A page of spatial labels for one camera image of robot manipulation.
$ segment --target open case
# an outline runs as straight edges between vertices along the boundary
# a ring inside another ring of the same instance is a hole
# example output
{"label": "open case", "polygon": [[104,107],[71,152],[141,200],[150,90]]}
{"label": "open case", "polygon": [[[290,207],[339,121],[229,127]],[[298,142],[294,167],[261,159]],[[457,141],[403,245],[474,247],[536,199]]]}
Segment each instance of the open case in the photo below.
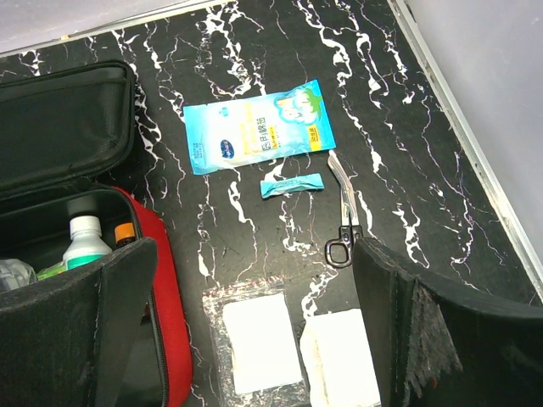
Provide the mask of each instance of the open case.
{"label": "open case", "polygon": [[[97,375],[111,376],[117,372],[124,379],[109,378],[110,388],[107,397],[101,399],[100,394],[91,395],[93,391],[89,390],[88,398],[81,399],[81,403],[110,405],[118,399],[117,404],[152,404],[153,398],[146,398],[144,390],[140,391],[134,388],[133,383],[126,382],[130,381],[129,376],[134,372],[152,376],[153,372],[148,370],[156,366],[155,370],[158,370],[157,376],[160,378],[158,404],[178,406],[190,391],[192,362],[176,272],[165,228],[156,214],[134,201],[126,192],[92,182],[94,176],[123,161],[132,149],[134,81],[134,74],[128,65],[121,62],[105,62],[0,86],[2,140],[0,230],[3,231],[0,234],[0,256],[21,259],[39,271],[62,259],[63,252],[70,245],[69,223],[73,217],[96,215],[100,219],[102,239],[113,249],[115,249],[115,226],[132,222],[140,240],[130,245],[128,251],[140,252],[132,254],[133,258],[141,258],[143,252],[154,257],[152,261],[156,262],[156,273],[150,295],[147,293],[143,301],[136,305],[138,310],[132,316],[132,324],[136,328],[132,336],[129,335],[132,331],[125,326],[125,332],[119,331],[116,333],[117,337],[109,337],[112,342],[119,342],[122,337],[124,349],[129,350],[123,356],[122,351],[117,349],[115,363],[108,362],[115,368],[103,368],[100,372],[92,368],[95,365],[92,361],[97,363],[99,359],[95,343],[91,360],[77,362],[84,365],[87,363],[86,370],[72,379],[65,378],[67,382],[63,382],[63,385],[66,389],[70,386],[77,387],[86,377],[91,377],[91,382],[96,383],[102,380],[101,377],[97,378]],[[144,237],[151,237],[156,241],[156,251],[144,250],[145,245],[141,242],[147,240],[142,239]],[[32,320],[33,315],[40,314],[32,307],[40,306],[42,310],[44,306],[47,308],[47,305],[43,305],[44,298],[52,296],[53,292],[59,293],[63,290],[68,292],[76,286],[71,280],[83,278],[81,276],[91,272],[92,269],[105,273],[109,262],[115,262],[119,257],[118,252],[120,250],[115,250],[113,254],[89,265],[49,277],[42,282],[9,293],[0,293],[0,332],[2,332],[0,353],[16,353],[23,350],[30,352],[28,346],[33,341],[47,343],[49,338],[58,336],[58,333],[53,335],[48,332],[48,325],[42,323],[40,332],[32,332],[31,339],[25,339],[28,337],[24,334],[25,329],[32,330],[32,326],[17,326],[16,320],[3,316],[10,315],[14,309],[23,309],[20,312],[24,311]],[[122,289],[117,287],[120,291],[117,295],[112,295],[112,298],[123,298],[123,295],[130,297],[127,293],[145,289],[144,282],[135,283],[139,281],[139,276],[134,276],[135,282],[132,284],[130,273],[126,270],[117,273],[128,279],[124,280]],[[84,295],[80,297],[81,301],[85,298]],[[137,294],[134,293],[131,298],[133,302]],[[149,322],[143,321],[137,328],[145,307],[145,299],[148,300],[151,318]],[[85,306],[85,304],[72,305],[83,308]],[[49,311],[49,318],[52,319],[49,327],[59,330],[58,324],[62,326],[62,318],[55,319],[51,316],[54,315],[54,309]],[[107,315],[100,315],[98,312],[99,309],[96,308],[97,314],[92,319],[93,324],[96,320],[97,326],[98,320],[103,318],[107,320]],[[120,315],[125,325],[131,323],[129,315],[131,312],[125,315],[126,318]],[[72,323],[71,320],[65,321],[68,325]],[[70,326],[62,327],[70,332]],[[102,343],[114,331],[115,328],[111,326],[105,329],[103,331],[106,332],[105,339],[101,339]],[[155,352],[149,354],[151,360],[137,354],[141,352],[137,346],[139,340],[137,337],[145,340],[147,335],[145,332],[152,332],[154,338]],[[18,350],[15,344],[21,341],[25,346]],[[53,350],[58,353],[57,347],[55,346]],[[54,393],[54,382],[58,381],[56,376],[61,374],[59,371],[63,371],[63,363],[69,365],[70,361],[50,360],[51,358],[45,357],[42,359],[37,361],[36,358],[29,359],[20,355],[21,366],[17,366],[16,358],[12,360],[15,365],[2,363],[0,404],[8,402],[9,405],[35,405],[33,401],[41,400],[42,405],[79,405],[78,398],[68,396],[62,398]],[[37,366],[22,365],[24,363],[39,363],[42,366],[38,369]],[[13,369],[23,373],[26,370],[36,370],[34,374],[28,372],[31,375],[29,380],[32,383],[40,382],[42,385],[14,388],[21,383],[10,376]],[[49,383],[49,387],[43,386],[43,383]],[[123,390],[117,397],[120,388]]]}

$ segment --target brown bottle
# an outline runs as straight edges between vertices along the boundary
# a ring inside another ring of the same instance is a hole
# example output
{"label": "brown bottle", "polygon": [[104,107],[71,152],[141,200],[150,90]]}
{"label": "brown bottle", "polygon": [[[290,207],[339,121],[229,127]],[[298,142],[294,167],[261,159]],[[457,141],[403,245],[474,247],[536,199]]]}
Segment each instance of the brown bottle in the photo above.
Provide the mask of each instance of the brown bottle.
{"label": "brown bottle", "polygon": [[115,244],[117,248],[123,248],[127,244],[136,241],[136,232],[132,223],[123,223],[115,228]]}

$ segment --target black scissors handle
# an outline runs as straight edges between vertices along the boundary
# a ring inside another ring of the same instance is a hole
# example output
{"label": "black scissors handle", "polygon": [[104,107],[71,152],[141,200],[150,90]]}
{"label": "black scissors handle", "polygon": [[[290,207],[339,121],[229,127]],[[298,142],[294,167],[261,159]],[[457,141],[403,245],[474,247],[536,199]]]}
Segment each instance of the black scissors handle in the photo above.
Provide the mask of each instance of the black scissors handle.
{"label": "black scissors handle", "polygon": [[[324,258],[327,263],[336,269],[344,269],[353,263],[353,247],[358,239],[362,239],[362,226],[341,226],[339,238],[328,240],[324,247]],[[345,261],[336,261],[332,258],[332,248],[341,246],[345,249],[347,257]]]}

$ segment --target small blue packet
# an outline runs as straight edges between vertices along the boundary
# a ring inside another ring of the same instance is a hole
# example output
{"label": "small blue packet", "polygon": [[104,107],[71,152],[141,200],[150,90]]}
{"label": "small blue packet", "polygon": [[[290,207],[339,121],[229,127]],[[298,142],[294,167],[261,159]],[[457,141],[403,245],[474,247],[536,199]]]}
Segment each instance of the small blue packet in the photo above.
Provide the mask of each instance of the small blue packet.
{"label": "small blue packet", "polygon": [[320,174],[296,176],[281,181],[260,181],[260,194],[264,199],[287,192],[307,191],[311,189],[324,189]]}
{"label": "small blue packet", "polygon": [[336,147],[316,80],[290,92],[186,106],[183,113],[197,176]]}

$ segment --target orange bottle cap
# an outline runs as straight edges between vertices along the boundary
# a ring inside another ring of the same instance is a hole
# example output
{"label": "orange bottle cap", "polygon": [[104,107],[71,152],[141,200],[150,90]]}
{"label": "orange bottle cap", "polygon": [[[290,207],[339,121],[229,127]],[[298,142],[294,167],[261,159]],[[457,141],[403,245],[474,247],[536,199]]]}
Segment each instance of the orange bottle cap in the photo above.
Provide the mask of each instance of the orange bottle cap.
{"label": "orange bottle cap", "polygon": [[123,223],[115,228],[115,243],[131,237],[136,237],[136,232],[134,232],[134,225],[132,223]]}

